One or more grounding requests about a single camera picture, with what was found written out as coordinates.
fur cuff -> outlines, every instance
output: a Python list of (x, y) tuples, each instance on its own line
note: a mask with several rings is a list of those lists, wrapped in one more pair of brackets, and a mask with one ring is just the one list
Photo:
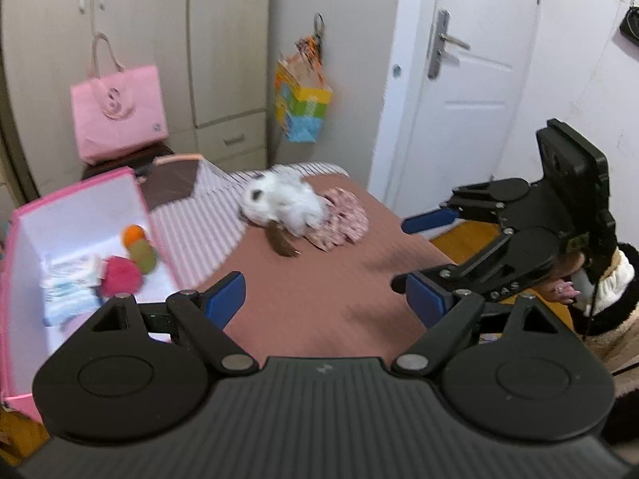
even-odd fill
[[(630, 264), (628, 258), (621, 250), (617, 249), (617, 252), (619, 253), (619, 264), (617, 268), (599, 283), (597, 297), (595, 298), (595, 315), (601, 313), (621, 299), (630, 281), (635, 278), (635, 268)], [(590, 315), (590, 307), (590, 304), (586, 305), (584, 315)]]
[[(602, 335), (619, 328), (630, 318), (639, 301), (639, 252), (629, 244), (619, 244), (619, 264), (611, 275), (599, 283), (595, 299), (595, 312), (590, 336)], [(588, 329), (590, 305), (584, 309), (568, 308), (573, 318), (574, 331), (580, 335)]]

blue gripper pad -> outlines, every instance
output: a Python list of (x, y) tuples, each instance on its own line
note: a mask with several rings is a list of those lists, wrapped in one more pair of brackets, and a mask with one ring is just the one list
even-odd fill
[(406, 279), (406, 301), (426, 328), (436, 325), (453, 305), (451, 293), (415, 273)]
[(436, 209), (434, 211), (424, 212), (424, 214), (418, 216), (406, 218), (401, 224), (401, 230), (406, 234), (416, 234), (424, 230), (450, 225), (457, 218), (459, 218), (459, 212), (457, 211), (453, 211), (452, 209)]
[(218, 329), (224, 329), (242, 307), (245, 299), (244, 275), (231, 272), (204, 292), (204, 314)]

door lock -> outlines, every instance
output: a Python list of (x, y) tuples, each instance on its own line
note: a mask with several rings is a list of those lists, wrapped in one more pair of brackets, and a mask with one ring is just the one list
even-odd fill
[(442, 69), (442, 57), (445, 53), (446, 43), (457, 45), (464, 50), (470, 50), (470, 45), (465, 41), (450, 36), (448, 34), (448, 22), (450, 14), (448, 10), (440, 10), (437, 12), (437, 23), (435, 25), (435, 34), (433, 35), (433, 46), (431, 48), (431, 62), (428, 66), (428, 78), (433, 80), (439, 77)]

black bag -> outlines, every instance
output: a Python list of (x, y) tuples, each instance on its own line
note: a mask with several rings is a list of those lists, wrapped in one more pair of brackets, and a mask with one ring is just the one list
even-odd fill
[(639, 46), (639, 7), (635, 6), (635, 0), (630, 5), (624, 19), (621, 20), (619, 32), (624, 38)]

floral cloth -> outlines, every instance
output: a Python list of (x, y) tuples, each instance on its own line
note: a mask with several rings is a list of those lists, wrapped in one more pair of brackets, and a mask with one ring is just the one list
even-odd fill
[(357, 243), (368, 231), (368, 217), (357, 197), (336, 187), (323, 194), (329, 202), (328, 219), (310, 230), (306, 239), (324, 251), (349, 243)]

